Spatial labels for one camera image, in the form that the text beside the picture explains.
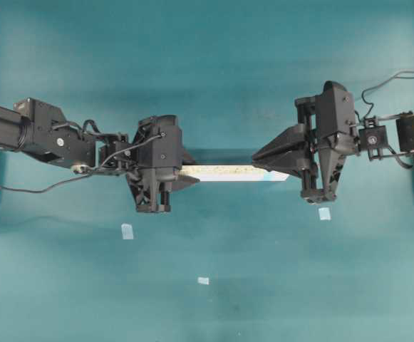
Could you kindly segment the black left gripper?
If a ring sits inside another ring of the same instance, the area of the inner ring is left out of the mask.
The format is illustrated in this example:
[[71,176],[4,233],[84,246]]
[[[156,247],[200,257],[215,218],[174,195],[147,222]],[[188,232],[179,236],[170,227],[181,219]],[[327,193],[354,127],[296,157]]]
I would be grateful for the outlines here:
[[[151,137],[145,142],[138,144],[134,144],[132,141],[132,144],[137,146],[133,150],[156,138],[160,138],[160,135]],[[179,174],[181,169],[179,170],[175,167],[141,168],[137,165],[137,161],[132,155],[133,150],[130,152],[131,160],[134,163],[125,177],[133,194],[138,212],[169,212],[171,210],[170,193],[172,188],[187,188],[200,182],[196,177]]]

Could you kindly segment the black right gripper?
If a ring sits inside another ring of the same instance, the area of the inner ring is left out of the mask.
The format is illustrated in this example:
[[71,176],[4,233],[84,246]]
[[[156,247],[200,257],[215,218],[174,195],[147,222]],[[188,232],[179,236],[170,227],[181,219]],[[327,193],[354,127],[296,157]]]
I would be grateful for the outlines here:
[[[318,139],[311,118],[315,116],[315,98],[295,100],[298,122],[279,134],[252,155],[252,165],[266,170],[301,176],[301,197],[309,204],[333,202],[346,156],[335,150],[338,135]],[[306,127],[304,142],[304,125]],[[305,156],[284,153],[303,146]]]

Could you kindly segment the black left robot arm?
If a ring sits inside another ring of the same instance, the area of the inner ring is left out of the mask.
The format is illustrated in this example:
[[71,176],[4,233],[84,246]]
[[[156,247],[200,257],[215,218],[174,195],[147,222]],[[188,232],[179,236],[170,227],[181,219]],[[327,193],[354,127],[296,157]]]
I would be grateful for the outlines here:
[[170,212],[170,194],[199,182],[182,174],[194,161],[175,115],[141,120],[130,139],[99,131],[94,120],[79,125],[60,108],[27,98],[12,109],[0,107],[0,150],[70,169],[79,180],[125,175],[136,210],[143,213]]

